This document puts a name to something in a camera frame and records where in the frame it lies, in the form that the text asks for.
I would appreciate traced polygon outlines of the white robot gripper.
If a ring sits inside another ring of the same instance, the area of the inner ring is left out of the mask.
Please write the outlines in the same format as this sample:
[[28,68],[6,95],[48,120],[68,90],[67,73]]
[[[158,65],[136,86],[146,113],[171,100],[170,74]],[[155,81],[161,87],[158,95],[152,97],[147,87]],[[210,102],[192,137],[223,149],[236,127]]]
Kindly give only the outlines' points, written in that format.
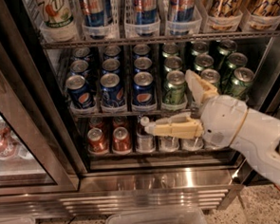
[[170,136],[187,140],[203,134],[202,138],[215,149],[227,147],[248,114],[247,105],[244,101],[228,95],[218,96],[217,88],[201,79],[194,71],[187,70],[185,80],[196,103],[204,103],[200,119],[192,119],[187,112],[155,121],[144,117],[145,132],[159,137]]

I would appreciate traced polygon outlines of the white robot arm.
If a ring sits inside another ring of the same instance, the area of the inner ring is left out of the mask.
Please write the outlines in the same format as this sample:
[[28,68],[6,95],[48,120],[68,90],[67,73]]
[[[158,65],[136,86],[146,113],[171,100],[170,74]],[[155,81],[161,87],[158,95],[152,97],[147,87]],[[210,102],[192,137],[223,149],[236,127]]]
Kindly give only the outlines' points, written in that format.
[[189,113],[156,121],[144,117],[140,124],[145,132],[188,140],[201,137],[218,149],[229,146],[258,174],[280,185],[280,120],[249,108],[242,100],[217,93],[213,84],[194,71],[188,70],[185,80],[199,104],[199,117]]

